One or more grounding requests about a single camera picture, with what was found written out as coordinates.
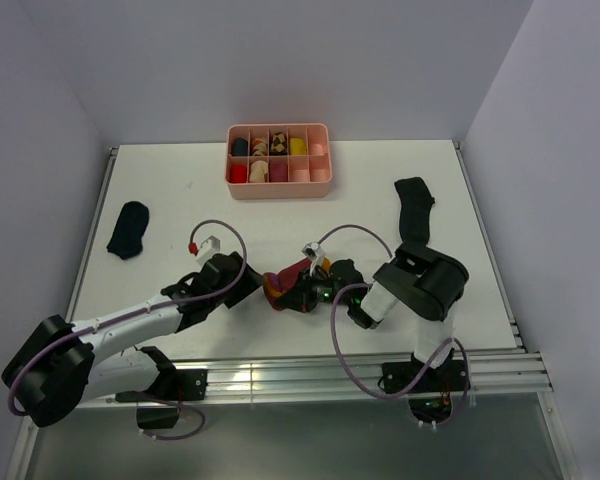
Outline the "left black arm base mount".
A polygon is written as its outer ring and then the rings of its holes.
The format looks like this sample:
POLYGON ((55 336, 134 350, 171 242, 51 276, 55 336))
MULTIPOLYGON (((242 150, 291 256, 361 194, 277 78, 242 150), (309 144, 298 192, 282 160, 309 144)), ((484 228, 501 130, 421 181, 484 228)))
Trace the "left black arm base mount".
POLYGON ((160 441, 184 440, 200 433, 206 424, 206 416, 197 403, 205 399, 207 380, 207 369, 175 369, 160 374, 148 390, 118 393, 115 401, 136 405, 136 424, 141 434, 160 441), (172 430, 186 414, 199 420, 192 431, 163 433, 172 430))

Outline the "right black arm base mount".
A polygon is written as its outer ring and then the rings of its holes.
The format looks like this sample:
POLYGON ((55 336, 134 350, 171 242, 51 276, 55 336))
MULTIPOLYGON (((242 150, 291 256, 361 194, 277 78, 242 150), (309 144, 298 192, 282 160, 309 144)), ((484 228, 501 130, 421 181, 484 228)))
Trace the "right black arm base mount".
MULTIPOLYGON (((408 362, 385 362, 377 382, 386 394, 394 394, 406 387, 419 373, 423 363, 414 356, 408 362)), ((412 394, 428 394, 428 397, 409 399, 413 416, 425 423, 441 422, 453 412, 452 394, 466 397, 471 383, 463 360, 454 360, 453 353, 437 368, 429 367, 418 383, 410 390, 412 394)))

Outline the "maroon purple striped sock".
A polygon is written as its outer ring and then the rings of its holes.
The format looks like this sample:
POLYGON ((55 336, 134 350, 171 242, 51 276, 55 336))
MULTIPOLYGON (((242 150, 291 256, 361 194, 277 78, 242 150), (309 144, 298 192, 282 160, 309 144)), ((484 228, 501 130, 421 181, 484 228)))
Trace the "maroon purple striped sock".
POLYGON ((276 311, 283 308, 277 305, 277 300, 286 294, 298 281, 298 276, 311 265, 309 259, 300 260, 277 273, 265 272, 262 275, 262 288, 270 306, 276 311))

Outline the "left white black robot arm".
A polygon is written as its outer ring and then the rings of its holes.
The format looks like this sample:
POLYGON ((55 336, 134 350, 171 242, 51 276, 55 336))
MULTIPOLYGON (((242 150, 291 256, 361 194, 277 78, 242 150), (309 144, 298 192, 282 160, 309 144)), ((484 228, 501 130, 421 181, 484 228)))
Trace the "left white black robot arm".
POLYGON ((198 272, 114 314, 73 323, 54 315, 40 322, 2 373, 12 414, 47 427, 79 404, 124 394, 141 401, 192 399, 197 386, 149 340, 204 322, 262 285, 243 257, 212 255, 198 272))

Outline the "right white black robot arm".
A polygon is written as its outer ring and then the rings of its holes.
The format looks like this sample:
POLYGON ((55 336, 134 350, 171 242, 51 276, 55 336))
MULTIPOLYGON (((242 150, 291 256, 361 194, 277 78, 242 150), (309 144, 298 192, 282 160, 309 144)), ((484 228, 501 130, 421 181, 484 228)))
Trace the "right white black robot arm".
POLYGON ((413 384, 417 393, 447 393, 468 383, 464 361, 453 359, 452 306, 462 297, 469 274, 458 260, 418 243, 405 241, 382 264, 367 286, 351 259, 333 263, 321 245, 305 246, 306 258, 265 276, 264 291, 278 310, 303 314, 318 304, 338 304, 360 328, 380 325, 399 304, 418 317, 411 360, 382 366, 382 388, 395 394, 413 384))

